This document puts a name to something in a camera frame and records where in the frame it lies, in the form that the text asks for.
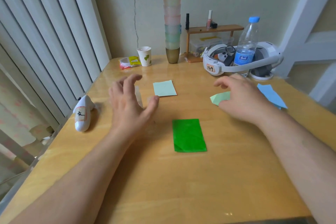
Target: wooden shelf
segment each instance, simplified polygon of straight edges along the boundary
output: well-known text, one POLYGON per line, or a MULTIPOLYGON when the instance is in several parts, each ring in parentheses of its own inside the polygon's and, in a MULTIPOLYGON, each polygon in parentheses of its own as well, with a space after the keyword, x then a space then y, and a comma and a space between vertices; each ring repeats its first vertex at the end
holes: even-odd
POLYGON ((236 31, 236 30, 243 30, 244 27, 237 25, 237 24, 231 24, 231 25, 222 25, 218 26, 217 28, 210 28, 207 29, 207 27, 196 27, 196 28, 189 28, 187 29, 188 34, 203 34, 203 33, 210 33, 210 32, 225 32, 225 31, 236 31))

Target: wooden rack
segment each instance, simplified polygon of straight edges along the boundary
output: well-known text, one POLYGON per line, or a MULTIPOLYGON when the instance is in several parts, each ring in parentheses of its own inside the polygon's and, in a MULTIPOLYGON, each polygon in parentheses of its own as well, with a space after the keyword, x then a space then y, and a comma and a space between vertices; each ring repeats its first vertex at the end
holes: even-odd
POLYGON ((187 61, 189 63, 202 62, 201 57, 195 57, 189 53, 189 39, 190 39, 191 34, 204 34, 204 33, 231 31, 230 36, 233 36, 234 31, 243 30, 243 29, 244 27, 237 25, 237 24, 222 25, 222 26, 217 26, 217 28, 210 28, 210 29, 207 29, 206 27, 195 27, 195 28, 186 29, 187 31, 187 50, 184 54, 185 54, 185 57, 187 58, 187 61))

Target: forearm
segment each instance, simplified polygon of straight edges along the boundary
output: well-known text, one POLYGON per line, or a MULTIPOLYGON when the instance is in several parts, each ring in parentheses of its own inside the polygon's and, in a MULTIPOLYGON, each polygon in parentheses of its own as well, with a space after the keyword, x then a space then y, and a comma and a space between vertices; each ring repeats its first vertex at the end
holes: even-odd
POLYGON ((336 154, 285 112, 271 109, 258 127, 318 223, 336 219, 336 154))
POLYGON ((131 141, 111 132, 11 223, 93 223, 131 141))

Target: white controller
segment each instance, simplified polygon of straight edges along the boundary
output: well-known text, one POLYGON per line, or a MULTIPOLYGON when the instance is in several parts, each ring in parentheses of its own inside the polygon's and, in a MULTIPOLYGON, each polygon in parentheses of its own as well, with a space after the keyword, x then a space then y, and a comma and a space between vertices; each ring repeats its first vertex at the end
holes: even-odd
POLYGON ((88 95, 83 96, 75 106, 73 113, 75 114, 75 128, 79 132, 86 131, 90 126, 91 110, 95 104, 88 95))

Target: vertical blinds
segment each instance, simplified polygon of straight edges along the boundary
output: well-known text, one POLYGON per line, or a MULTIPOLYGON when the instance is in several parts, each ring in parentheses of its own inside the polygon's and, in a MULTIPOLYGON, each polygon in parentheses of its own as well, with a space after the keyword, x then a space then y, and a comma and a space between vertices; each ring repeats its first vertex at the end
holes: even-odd
POLYGON ((111 59, 95 0, 0 8, 0 64, 56 129, 111 59))

